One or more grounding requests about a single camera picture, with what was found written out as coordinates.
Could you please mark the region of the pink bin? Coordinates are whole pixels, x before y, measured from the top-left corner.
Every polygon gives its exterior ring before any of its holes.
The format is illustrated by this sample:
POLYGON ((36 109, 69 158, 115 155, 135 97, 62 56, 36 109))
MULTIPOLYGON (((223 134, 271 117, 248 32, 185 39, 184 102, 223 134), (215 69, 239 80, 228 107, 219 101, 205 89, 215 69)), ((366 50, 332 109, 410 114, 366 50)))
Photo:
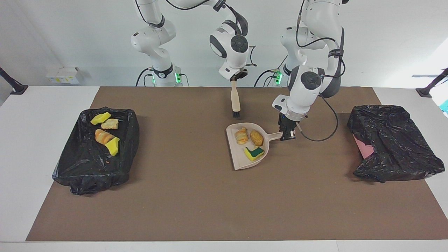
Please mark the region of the pink bin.
POLYGON ((356 142, 356 145, 357 145, 363 159, 368 158, 369 156, 371 156, 374 153, 374 147, 372 145, 366 145, 362 141, 358 140, 354 134, 353 134, 353 138, 356 142))

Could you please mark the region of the beige plastic dustpan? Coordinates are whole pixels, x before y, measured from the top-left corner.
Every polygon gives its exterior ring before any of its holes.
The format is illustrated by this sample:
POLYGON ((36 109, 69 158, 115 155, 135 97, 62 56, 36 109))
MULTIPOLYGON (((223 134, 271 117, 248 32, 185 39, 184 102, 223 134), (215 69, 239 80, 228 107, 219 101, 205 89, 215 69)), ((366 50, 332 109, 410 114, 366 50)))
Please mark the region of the beige plastic dustpan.
POLYGON ((240 169, 251 168, 251 167, 259 164, 264 159, 264 157, 267 155, 267 153, 269 151, 270 141, 280 139, 282 136, 282 132, 280 131, 280 132, 268 134, 266 131, 264 131, 264 129, 261 126, 259 126, 257 124, 250 123, 250 122, 248 122, 248 123, 243 122, 243 123, 229 125, 226 128, 226 136, 227 136, 227 141, 228 141, 228 145, 229 145, 229 151, 230 151, 232 162, 233 162, 233 167, 235 170, 240 170, 240 169), (236 138, 235 138, 235 133, 238 130, 240 130, 242 127, 245 127, 247 129, 248 142, 245 145, 238 145, 236 138), (250 149, 253 149, 256 147, 256 145, 253 144, 253 142, 250 138, 251 130, 259 131, 264 137, 264 143, 260 147, 265 151, 265 153, 263 156, 261 156, 259 159, 255 160, 255 161, 250 161, 245 156, 245 153, 244 153, 244 148, 246 146, 250 149))

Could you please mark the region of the beige hand brush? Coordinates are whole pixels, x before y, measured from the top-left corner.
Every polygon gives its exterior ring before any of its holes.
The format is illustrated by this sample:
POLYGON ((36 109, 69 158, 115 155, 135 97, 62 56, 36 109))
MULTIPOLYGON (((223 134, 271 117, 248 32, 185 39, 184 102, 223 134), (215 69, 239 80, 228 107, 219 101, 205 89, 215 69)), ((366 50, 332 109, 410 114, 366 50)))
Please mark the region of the beige hand brush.
POLYGON ((232 116, 234 118, 240 118, 240 100, 239 94, 237 91, 237 80, 235 82, 231 82, 231 105, 232 105, 232 116))

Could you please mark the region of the notched green yellow sponge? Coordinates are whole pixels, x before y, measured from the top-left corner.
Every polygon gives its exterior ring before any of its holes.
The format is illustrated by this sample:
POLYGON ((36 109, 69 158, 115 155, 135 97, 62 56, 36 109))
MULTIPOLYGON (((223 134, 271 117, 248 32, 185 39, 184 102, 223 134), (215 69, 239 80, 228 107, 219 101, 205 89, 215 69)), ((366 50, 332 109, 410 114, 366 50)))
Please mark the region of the notched green yellow sponge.
POLYGON ((259 147, 256 146, 253 149, 248 148, 247 146, 244 148, 244 153, 245 156, 250 160, 250 161, 255 161, 257 159, 259 159, 261 156, 264 155, 265 151, 259 147))

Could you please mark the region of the yellow sponge chunk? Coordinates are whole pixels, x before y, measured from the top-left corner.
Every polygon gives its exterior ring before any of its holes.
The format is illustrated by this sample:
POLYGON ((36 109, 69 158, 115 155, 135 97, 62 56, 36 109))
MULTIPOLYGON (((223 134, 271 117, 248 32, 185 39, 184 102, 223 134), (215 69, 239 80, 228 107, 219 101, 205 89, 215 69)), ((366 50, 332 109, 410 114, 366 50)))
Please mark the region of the yellow sponge chunk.
POLYGON ((109 150, 109 153, 112 156, 116 156, 117 153, 119 152, 119 140, 120 139, 118 137, 114 137, 113 139, 110 139, 109 142, 107 142, 105 144, 105 146, 109 150))

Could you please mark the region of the black plastic trash bag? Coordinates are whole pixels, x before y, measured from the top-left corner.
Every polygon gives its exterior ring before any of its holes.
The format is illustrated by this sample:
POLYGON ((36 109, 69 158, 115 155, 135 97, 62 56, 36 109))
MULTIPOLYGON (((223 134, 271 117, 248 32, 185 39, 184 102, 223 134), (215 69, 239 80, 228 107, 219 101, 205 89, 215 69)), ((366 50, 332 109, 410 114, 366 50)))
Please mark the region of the black plastic trash bag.
POLYGON ((411 181, 445 171, 443 161, 401 106, 355 106, 347 126, 356 139, 374 150, 353 172, 360 179, 411 181))
POLYGON ((139 140, 139 122, 134 110, 110 107, 83 110, 66 142, 52 178, 61 185, 69 186, 71 193, 79 196, 124 184, 129 179, 139 140), (119 138, 115 156, 95 139, 95 131, 100 125, 93 125, 91 120, 101 113, 110 113, 119 122, 118 129, 111 131, 112 135, 119 138))

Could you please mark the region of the white cardboard box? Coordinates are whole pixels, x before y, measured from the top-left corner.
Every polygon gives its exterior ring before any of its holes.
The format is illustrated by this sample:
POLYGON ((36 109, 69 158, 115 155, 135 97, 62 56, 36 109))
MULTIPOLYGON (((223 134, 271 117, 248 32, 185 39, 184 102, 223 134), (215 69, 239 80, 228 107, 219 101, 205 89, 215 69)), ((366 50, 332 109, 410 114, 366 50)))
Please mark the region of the white cardboard box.
POLYGON ((53 84, 80 84, 83 76, 78 67, 47 68, 46 79, 53 84))

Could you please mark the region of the brown fried nugget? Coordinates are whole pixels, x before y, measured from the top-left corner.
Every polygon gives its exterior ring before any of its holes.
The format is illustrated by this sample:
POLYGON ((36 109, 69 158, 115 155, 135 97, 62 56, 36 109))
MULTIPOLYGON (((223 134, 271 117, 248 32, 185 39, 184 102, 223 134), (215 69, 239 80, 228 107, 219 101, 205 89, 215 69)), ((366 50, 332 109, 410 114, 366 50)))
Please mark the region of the brown fried nugget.
POLYGON ((250 138, 254 145, 260 147, 264 143, 264 136, 257 130, 251 130, 250 138))

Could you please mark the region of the striped orange croissant piece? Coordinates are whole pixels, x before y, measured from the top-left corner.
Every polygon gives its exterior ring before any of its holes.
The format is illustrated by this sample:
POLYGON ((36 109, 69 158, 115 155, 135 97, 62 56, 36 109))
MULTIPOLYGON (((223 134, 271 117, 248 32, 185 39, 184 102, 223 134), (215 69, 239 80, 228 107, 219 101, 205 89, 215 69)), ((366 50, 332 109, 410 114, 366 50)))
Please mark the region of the striped orange croissant piece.
POLYGON ((245 145, 249 140, 247 129, 245 127, 242 127, 235 133, 235 138, 238 145, 245 145))
POLYGON ((108 142, 110 142, 114 138, 115 138, 114 135, 112 135, 102 129, 96 129, 96 131, 95 131, 95 140, 96 140, 96 142, 98 142, 102 145, 106 145, 108 142))

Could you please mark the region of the small green yellow sponge piece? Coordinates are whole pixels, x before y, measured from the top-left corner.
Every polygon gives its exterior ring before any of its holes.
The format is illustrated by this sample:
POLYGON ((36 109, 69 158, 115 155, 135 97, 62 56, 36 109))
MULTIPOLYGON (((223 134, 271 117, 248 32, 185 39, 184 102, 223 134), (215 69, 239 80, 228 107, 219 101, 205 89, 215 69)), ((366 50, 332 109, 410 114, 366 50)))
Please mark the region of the small green yellow sponge piece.
POLYGON ((92 125, 102 124, 105 121, 107 121, 111 117, 111 114, 109 112, 101 113, 96 116, 94 116, 93 119, 91 119, 92 125))

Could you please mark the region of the brown table mat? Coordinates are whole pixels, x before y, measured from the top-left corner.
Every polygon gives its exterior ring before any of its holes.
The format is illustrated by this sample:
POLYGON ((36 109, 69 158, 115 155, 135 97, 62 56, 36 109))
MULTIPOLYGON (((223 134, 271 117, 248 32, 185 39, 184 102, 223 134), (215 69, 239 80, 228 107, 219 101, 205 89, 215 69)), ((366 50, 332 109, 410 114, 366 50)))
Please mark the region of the brown table mat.
POLYGON ((127 183, 75 196, 54 182, 28 241, 437 240, 448 219, 425 180, 368 182, 346 123, 372 88, 343 87, 324 142, 273 141, 255 167, 234 170, 230 89, 101 87, 92 108, 132 109, 140 142, 127 183))

